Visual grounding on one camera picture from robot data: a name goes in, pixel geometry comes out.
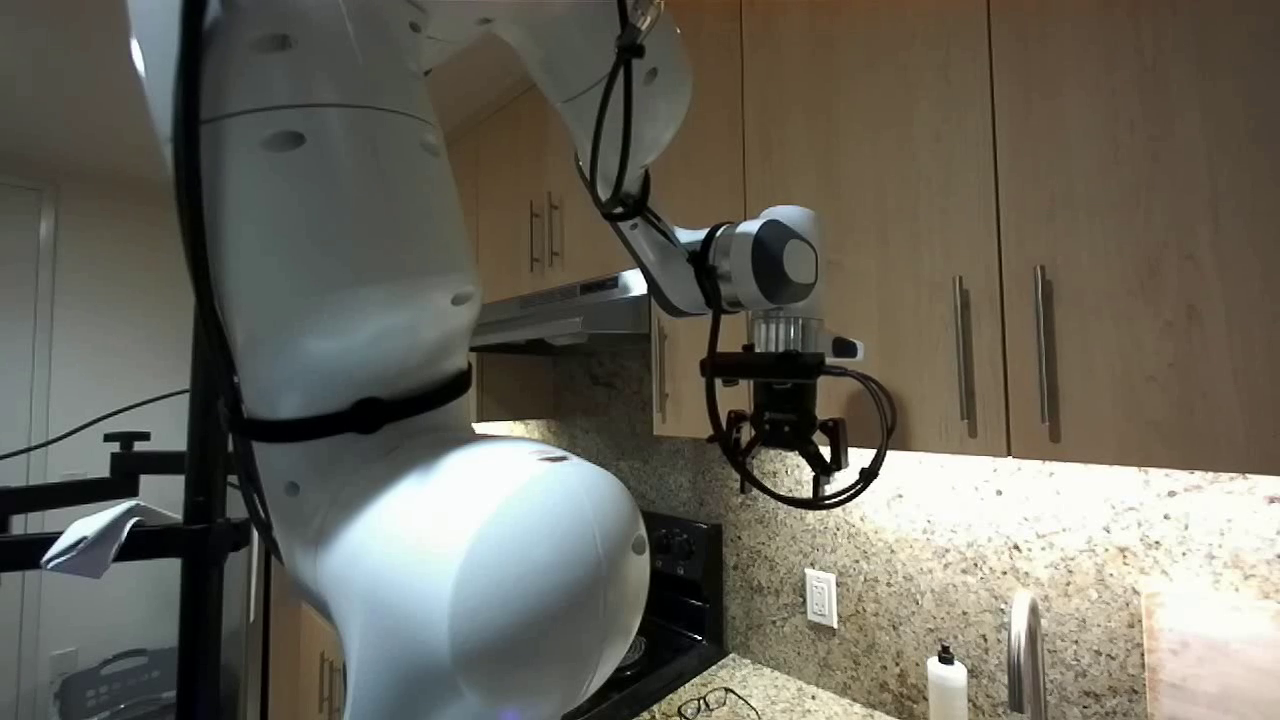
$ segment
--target black cable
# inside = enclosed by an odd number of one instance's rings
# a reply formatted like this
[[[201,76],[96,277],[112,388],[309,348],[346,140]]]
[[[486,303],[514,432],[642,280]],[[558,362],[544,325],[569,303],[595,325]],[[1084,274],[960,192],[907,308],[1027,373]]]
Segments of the black cable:
[[[673,231],[673,225],[664,215],[655,215],[652,208],[642,208],[642,219],[664,238],[668,243],[680,243],[680,238]]]
[[[587,159],[591,202],[603,208],[603,215],[628,215],[624,186],[632,173],[637,57],[645,57],[642,27],[628,16],[628,0],[618,0],[618,23],[619,23],[618,57],[602,89],[595,126],[591,126],[591,159]],[[618,149],[612,192],[602,197],[602,145],[603,145],[618,82],[624,82],[619,149]]]
[[[96,426],[104,426],[104,420],[112,420],[112,418],[126,418],[126,411],[135,411],[135,410],[147,410],[147,403],[165,403],[165,402],[175,402],[175,397],[189,397],[189,388],[162,394],[162,397],[143,397],[143,402],[135,402],[135,403],[121,403],[121,410],[112,410],[112,411],[104,411],[104,418],[94,418],[94,420],[85,420],[85,426],[78,426],[78,427],[69,427],[69,432],[55,432],[55,438],[48,438],[48,440],[41,440],[41,444],[0,452],[0,465],[4,465],[4,460],[18,460],[18,457],[45,452],[45,447],[66,444],[66,440],[72,440],[72,438],[80,438],[80,432],[88,432],[88,427],[96,427]]]
[[[703,298],[710,298],[710,308],[711,308],[710,358],[715,358],[715,352],[720,352],[720,315],[725,315],[725,312],[720,312],[720,291],[710,289]],[[865,496],[865,492],[876,486],[876,476],[880,476],[880,469],[883,469],[883,457],[889,457],[889,444],[893,444],[893,432],[897,432],[893,394],[889,394],[876,376],[853,373],[853,368],[834,368],[834,366],[829,366],[824,373],[829,373],[829,376],[847,376],[847,379],[865,385],[868,397],[874,397],[874,403],[876,403],[876,418],[880,418],[880,444],[876,444],[874,460],[856,474],[853,486],[844,486],[844,487],[835,487],[835,492],[829,492],[829,496],[787,496],[787,492],[768,487],[768,486],[749,469],[749,460],[745,460],[745,452],[732,444],[732,438],[725,432],[720,397],[715,397],[715,376],[703,376],[703,402],[710,402],[711,440],[720,444],[720,457],[736,469],[736,476],[742,476],[749,487],[755,487],[759,496],[768,496],[768,500],[775,500],[775,503],[803,510],[803,512],[844,510],[844,503],[853,503],[856,496]]]
[[[195,315],[213,321],[213,335],[224,376],[220,376],[220,397],[224,411],[235,420],[240,418],[240,388],[235,388],[235,358],[227,329],[220,325],[215,298],[213,298],[213,274],[207,274],[207,219],[206,219],[206,158],[201,158],[201,93],[206,93],[206,16],[207,0],[185,0],[180,16],[180,62],[175,62],[175,103],[174,103],[174,192],[175,192],[175,219],[185,238],[185,257],[189,257],[189,277],[193,277],[193,298],[195,298]],[[240,465],[240,496],[248,510],[248,520],[264,535],[264,545],[276,554],[271,535],[271,516],[267,500],[257,476],[257,457],[248,444],[235,444],[235,465]]]

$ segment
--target granite backsplash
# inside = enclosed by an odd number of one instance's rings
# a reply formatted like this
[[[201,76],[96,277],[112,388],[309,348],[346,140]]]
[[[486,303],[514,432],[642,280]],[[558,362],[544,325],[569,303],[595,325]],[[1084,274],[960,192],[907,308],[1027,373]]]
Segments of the granite backsplash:
[[[569,420],[514,426],[612,469],[645,510],[720,520],[730,643],[893,715],[923,714],[923,657],[950,641],[973,714],[1004,714],[1016,587],[1042,593],[1058,720],[1145,715],[1145,593],[1280,599],[1280,476],[893,452],[839,512],[742,496],[725,460],[648,427],[648,348],[564,358]],[[765,465],[795,486],[787,460]],[[839,577],[839,632],[803,626],[801,568]]]

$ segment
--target wall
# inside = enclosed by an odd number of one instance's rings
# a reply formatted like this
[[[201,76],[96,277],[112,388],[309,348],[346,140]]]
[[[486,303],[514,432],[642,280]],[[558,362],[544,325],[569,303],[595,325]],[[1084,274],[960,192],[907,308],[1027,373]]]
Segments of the wall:
[[[118,403],[189,385],[189,285],[169,190],[45,180],[55,197],[55,300],[48,420],[72,427]],[[45,457],[34,480],[101,476],[101,432],[147,427],[155,447],[185,444],[185,402],[101,426]],[[175,480],[143,480],[143,496],[180,510]],[[34,532],[60,532],[80,512],[45,512]],[[121,650],[174,643],[175,565],[121,565],[104,580],[24,577],[24,715],[48,715],[51,657],[66,670]]]
[[[35,366],[48,366],[51,254],[41,238],[45,192],[0,180],[0,452],[34,440],[48,388]],[[34,460],[0,460],[0,487],[34,476]],[[19,635],[19,577],[0,577],[0,635]],[[0,643],[0,715],[18,715],[19,643]]]
[[[710,444],[652,440],[645,343],[572,358],[578,420],[523,432],[618,469],[645,510],[730,532],[730,643],[893,715],[923,715],[950,641],[975,715],[1004,714],[1009,598],[1036,587],[1054,715],[1145,715],[1145,593],[1280,599],[1280,480],[897,452],[853,510],[742,496]],[[794,465],[768,480],[803,487]],[[801,568],[839,574],[839,632],[801,622]]]

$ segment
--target ceiling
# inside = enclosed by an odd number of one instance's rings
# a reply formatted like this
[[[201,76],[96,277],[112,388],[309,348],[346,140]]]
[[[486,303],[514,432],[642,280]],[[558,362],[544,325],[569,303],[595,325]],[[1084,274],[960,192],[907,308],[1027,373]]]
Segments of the ceiling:
[[[431,76],[446,129],[523,89],[502,39]],[[0,0],[0,177],[165,180],[128,66],[126,0]]]

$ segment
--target metal stand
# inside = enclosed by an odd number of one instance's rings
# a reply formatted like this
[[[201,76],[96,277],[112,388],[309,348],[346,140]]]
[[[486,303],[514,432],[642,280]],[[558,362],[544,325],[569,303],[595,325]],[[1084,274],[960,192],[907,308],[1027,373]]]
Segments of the metal stand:
[[[35,574],[55,532],[7,535],[24,512],[128,500],[140,476],[185,476],[185,525],[133,529],[118,561],[180,561],[175,715],[220,720],[224,561],[248,550],[248,520],[227,520],[224,368],[213,325],[195,312],[189,452],[135,452],[143,432],[112,432],[112,476],[0,487],[0,577]]]

